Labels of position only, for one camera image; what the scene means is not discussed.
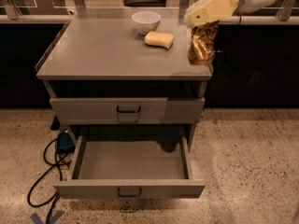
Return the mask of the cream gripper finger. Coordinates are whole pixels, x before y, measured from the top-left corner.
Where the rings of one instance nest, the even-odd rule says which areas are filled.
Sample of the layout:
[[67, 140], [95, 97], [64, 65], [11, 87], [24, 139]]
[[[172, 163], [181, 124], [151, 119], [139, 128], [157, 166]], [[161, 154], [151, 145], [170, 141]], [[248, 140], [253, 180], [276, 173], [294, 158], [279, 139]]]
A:
[[186, 9], [184, 22], [187, 27], [205, 25], [230, 17], [238, 6], [238, 0], [198, 0]]

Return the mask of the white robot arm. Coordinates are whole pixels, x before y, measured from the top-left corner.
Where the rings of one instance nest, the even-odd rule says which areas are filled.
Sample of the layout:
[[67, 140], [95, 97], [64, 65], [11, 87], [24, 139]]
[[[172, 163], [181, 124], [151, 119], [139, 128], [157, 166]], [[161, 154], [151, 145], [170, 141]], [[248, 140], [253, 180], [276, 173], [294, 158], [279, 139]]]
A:
[[252, 13], [271, 6], [278, 0], [198, 0], [187, 8], [184, 22], [189, 28], [212, 23], [230, 17], [238, 9], [240, 13]]

